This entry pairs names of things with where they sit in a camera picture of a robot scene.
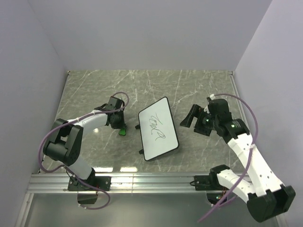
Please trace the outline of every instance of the cable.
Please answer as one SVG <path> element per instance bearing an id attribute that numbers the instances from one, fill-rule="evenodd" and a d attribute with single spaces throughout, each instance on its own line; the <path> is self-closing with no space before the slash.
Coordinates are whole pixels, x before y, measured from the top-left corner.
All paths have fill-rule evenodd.
<path id="1" fill-rule="evenodd" d="M 69 178 L 71 178 L 71 175 L 68 173 L 67 169 L 66 170 L 66 174 L 69 176 Z"/>
<path id="2" fill-rule="evenodd" d="M 247 173 L 249 167 L 250 167 L 250 162 L 251 162 L 251 157 L 252 157 L 252 151 L 253 151 L 253 145 L 255 144 L 256 142 L 256 139 L 258 137 L 258 122 L 257 122 L 257 119 L 256 119 L 256 116 L 254 114 L 254 112 L 252 111 L 252 109 L 250 108 L 250 106 L 243 100 L 241 99 L 240 97 L 237 97 L 237 96 L 234 96 L 234 95 L 231 95 L 231 94 L 227 94 L 227 93 L 220 93 L 220 94 L 216 94 L 214 96 L 231 96 L 231 97 L 234 97 L 238 100 L 240 100 L 247 108 L 248 110 L 250 111 L 253 119 L 254 119 L 254 122 L 255 122 L 255 126 L 256 126 L 256 132 L 255 134 L 253 135 L 252 137 L 252 143 L 251 143 L 251 146 L 250 146 L 250 152 L 249 152 L 249 156 L 248 156 L 248 160 L 247 160 L 247 165 L 245 167 L 245 170 L 244 172 L 242 173 L 242 175 L 239 177 L 239 179 L 237 180 L 237 182 L 229 189 L 229 191 L 220 199 L 220 201 L 224 201 L 231 193 L 232 191 L 237 187 L 237 185 L 241 182 L 241 180 L 244 178 L 245 174 Z M 211 213 L 214 212 L 215 209 L 219 208 L 221 203 L 222 202 L 218 202 L 216 203 L 206 214 L 204 214 L 198 221 L 197 223 L 203 221 L 204 219 L 206 219 Z"/>
<path id="3" fill-rule="evenodd" d="M 221 203 L 221 204 L 219 205 L 219 208 L 221 208 L 221 207 L 223 207 L 223 206 L 225 206 L 225 205 L 230 204 L 230 203 L 231 203 L 232 201 L 234 201 L 236 198 L 237 198 L 237 196 L 235 195 L 234 197 L 232 197 L 230 200 L 226 201 L 225 203 Z"/>
<path id="4" fill-rule="evenodd" d="M 83 119 L 88 118 L 88 117 L 93 116 L 93 115 L 96 115 L 96 114 L 110 114 L 110 113 L 118 112 L 118 111 L 121 111 L 121 110 L 125 109 L 125 108 L 127 107 L 127 105 L 129 104 L 129 96 L 127 95 L 127 93 L 125 93 L 125 92 L 123 92 L 123 91 L 119 91 L 119 92 L 114 93 L 114 94 L 112 95 L 112 97 L 114 97 L 114 96 L 117 95 L 117 94 L 124 94 L 124 95 L 126 96 L 126 98 L 127 98 L 127 102 L 126 102 L 125 105 L 123 105 L 121 108 L 116 109 L 116 110 L 111 110 L 111 111 L 102 111 L 102 112 L 98 112 L 98 113 L 88 113 L 88 114 L 86 114 L 86 115 L 84 115 L 84 116 L 82 116 L 82 117 L 77 118 L 77 120 L 74 120 L 74 121 L 71 121 L 71 122 L 67 122 L 67 123 L 65 123 L 65 124 L 62 124 L 62 125 L 60 125 L 60 126 L 54 128 L 54 129 L 52 129 L 51 131 L 49 131 L 49 132 L 46 134 L 46 136 L 44 136 L 44 138 L 42 139 L 42 141 L 41 141 L 41 143 L 40 143 L 40 145 L 39 145 L 39 149 L 38 149 L 38 164 L 39 164 L 39 166 L 40 166 L 40 169 L 42 169 L 42 170 L 43 170 L 44 172 L 46 172 L 46 173 L 53 173 L 54 171 L 58 170 L 59 168 L 65 167 L 66 173 L 67 173 L 67 171 L 70 172 L 73 176 L 75 176 L 75 178 L 76 178 L 81 184 L 83 184 L 84 186 L 87 186 L 87 187 L 89 187 L 89 188 L 91 188 L 91 189 L 94 189 L 94 190 L 96 190 L 96 191 L 103 192 L 103 193 L 108 197 L 108 200 L 107 200 L 106 204 L 103 205 L 103 206 L 101 206 L 101 207 L 90 208 L 90 207 L 86 207 L 86 206 L 84 206 L 84 205 L 80 205 L 81 207 L 83 207 L 83 208 L 85 208 L 85 209 L 88 209 L 88 210 L 99 210 L 99 209 L 102 209 L 102 208 L 106 207 L 106 206 L 109 204 L 109 202 L 110 202 L 110 195 L 109 195 L 106 191 L 104 191 L 104 190 L 102 190 L 102 189 L 100 189 L 100 188 L 97 188 L 97 187 L 94 187 L 94 186 L 92 186 L 92 185 L 89 185 L 88 183 L 85 183 L 83 180 L 81 180 L 78 176 L 76 176 L 76 175 L 75 175 L 67 166 L 65 166 L 65 165 L 59 165 L 59 166 L 57 166 L 56 168 L 54 168 L 54 169 L 52 169 L 52 170 L 47 170 L 47 169 L 45 169 L 44 166 L 42 165 L 42 160 L 43 160 L 43 158 L 41 158 L 41 152 L 42 152 L 43 146 L 44 146 L 44 144 L 45 144 L 47 138 L 48 138 L 52 133 L 54 133 L 56 130 L 61 129 L 61 128 L 65 127 L 65 126 L 74 124 L 74 123 L 76 123 L 76 122 L 78 122 L 78 121 L 82 121 Z"/>

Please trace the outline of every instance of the black bracket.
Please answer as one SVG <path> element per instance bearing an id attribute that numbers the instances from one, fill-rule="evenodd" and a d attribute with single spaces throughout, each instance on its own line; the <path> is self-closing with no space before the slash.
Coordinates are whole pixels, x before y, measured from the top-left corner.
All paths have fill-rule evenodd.
<path id="1" fill-rule="evenodd" d="M 140 124 L 136 125 L 135 129 L 141 129 Z M 139 154 L 143 155 L 144 154 L 144 150 L 143 149 L 139 150 Z"/>
<path id="2" fill-rule="evenodd" d="M 210 169 L 209 175 L 194 176 L 191 186 L 195 186 L 196 191 L 217 191 L 223 190 L 224 187 L 219 184 L 217 174 L 225 169 L 230 169 L 226 165 L 216 166 Z"/>
<path id="3" fill-rule="evenodd" d="M 94 177 L 94 186 L 102 189 L 104 191 L 109 191 L 111 184 L 110 176 L 95 176 Z M 76 178 L 73 176 L 70 177 L 70 181 L 67 187 L 68 191 L 71 192 L 84 192 L 84 191 L 95 191 L 92 188 L 89 188 L 83 184 L 81 184 Z M 78 204 L 95 204 L 97 201 L 98 194 L 81 194 L 77 195 Z"/>
<path id="4" fill-rule="evenodd" d="M 95 110 L 100 111 L 110 111 L 120 109 L 122 106 L 125 106 L 125 103 L 122 99 L 116 97 L 110 97 L 107 104 L 98 106 Z M 106 126 L 110 125 L 112 129 L 121 129 L 123 130 L 120 135 L 124 136 L 126 134 L 126 124 L 124 121 L 124 109 L 114 113 L 107 113 L 107 123 Z"/>
<path id="5" fill-rule="evenodd" d="M 94 186 L 99 189 L 102 189 L 104 191 L 109 191 L 110 184 L 111 184 L 110 176 L 95 176 L 95 178 L 94 178 Z M 95 191 L 92 188 L 82 185 L 73 176 L 70 177 L 70 181 L 69 181 L 67 190 L 71 191 L 71 192 Z"/>
<path id="6" fill-rule="evenodd" d="M 220 185 L 214 185 L 211 183 L 210 176 L 194 176 L 194 181 L 191 182 L 191 186 L 195 187 L 196 191 L 218 191 L 223 190 Z"/>
<path id="7" fill-rule="evenodd" d="M 57 119 L 52 129 L 67 123 L 66 120 Z M 52 160 L 60 161 L 66 166 L 75 163 L 80 155 L 83 128 L 79 125 L 68 125 L 52 133 L 43 147 L 43 153 Z"/>
<path id="8" fill-rule="evenodd" d="M 292 186 L 281 185 L 281 189 L 275 192 L 266 191 L 266 195 L 257 196 L 248 194 L 247 208 L 251 216 L 257 222 L 263 222 L 288 211 L 292 204 L 295 191 Z"/>
<path id="9" fill-rule="evenodd" d="M 197 104 L 193 104 L 186 118 L 181 122 L 180 126 L 189 128 L 193 118 L 196 117 L 194 132 L 210 136 L 212 130 L 222 137 L 225 143 L 228 143 L 232 138 L 237 139 L 238 135 L 249 134 L 250 131 L 241 119 L 232 119 L 232 114 L 229 111 L 228 103 L 225 99 L 207 99 L 208 111 Z"/>

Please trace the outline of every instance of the green object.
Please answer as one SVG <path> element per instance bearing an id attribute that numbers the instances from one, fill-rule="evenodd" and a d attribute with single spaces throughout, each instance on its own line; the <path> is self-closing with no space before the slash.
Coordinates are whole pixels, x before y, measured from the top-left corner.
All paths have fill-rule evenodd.
<path id="1" fill-rule="evenodd" d="M 125 136 L 126 135 L 126 129 L 120 129 L 119 135 L 120 136 Z"/>

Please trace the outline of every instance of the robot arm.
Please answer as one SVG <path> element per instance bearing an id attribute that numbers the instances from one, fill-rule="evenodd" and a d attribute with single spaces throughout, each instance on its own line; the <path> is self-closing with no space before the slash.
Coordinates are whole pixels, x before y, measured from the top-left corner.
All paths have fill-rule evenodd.
<path id="1" fill-rule="evenodd" d="M 52 160 L 66 165 L 82 180 L 94 178 L 95 171 L 80 157 L 82 137 L 93 129 L 105 125 L 111 125 L 113 129 L 120 129 L 119 134 L 125 135 L 126 124 L 123 110 L 111 114 L 96 114 L 102 111 L 117 110 L 122 105 L 125 105 L 123 100 L 110 97 L 108 104 L 103 104 L 91 112 L 94 113 L 93 116 L 54 132 L 45 142 L 44 154 Z M 57 119 L 53 124 L 53 128 L 74 120 L 77 119 L 67 121 Z"/>
<path id="2" fill-rule="evenodd" d="M 245 167 L 252 143 L 247 126 L 241 119 L 232 119 L 225 99 L 208 98 L 208 101 L 209 105 L 206 108 L 193 105 L 180 125 L 190 127 L 193 118 L 196 117 L 194 132 L 209 136 L 211 131 L 216 131 Z M 277 178 L 256 146 L 253 147 L 248 175 L 252 183 L 241 180 L 233 192 L 247 204 L 250 214 L 256 221 L 262 222 L 288 211 L 295 191 L 292 186 L 285 186 Z M 209 179 L 214 188 L 222 186 L 229 189 L 239 177 L 229 167 L 221 165 L 211 169 Z"/>

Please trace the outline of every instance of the black marker writing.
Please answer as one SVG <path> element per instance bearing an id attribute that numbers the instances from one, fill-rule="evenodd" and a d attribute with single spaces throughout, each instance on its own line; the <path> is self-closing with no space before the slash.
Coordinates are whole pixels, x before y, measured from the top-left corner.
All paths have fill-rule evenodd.
<path id="1" fill-rule="evenodd" d="M 162 139 L 165 139 L 165 138 L 166 138 L 166 136 L 164 135 L 164 133 L 161 132 L 161 130 L 157 128 L 158 122 L 159 122 L 160 124 L 162 124 L 162 122 L 159 120 L 159 118 L 158 118 L 158 116 L 157 116 L 157 113 L 156 113 L 156 117 L 155 117 L 155 116 L 151 116 L 151 117 L 150 117 L 150 127 L 152 128 L 151 134 L 153 135 L 153 131 L 154 131 L 154 130 L 155 130 L 156 133 L 158 134 L 158 137 L 155 139 L 155 141 L 156 141 L 158 138 L 162 138 Z"/>

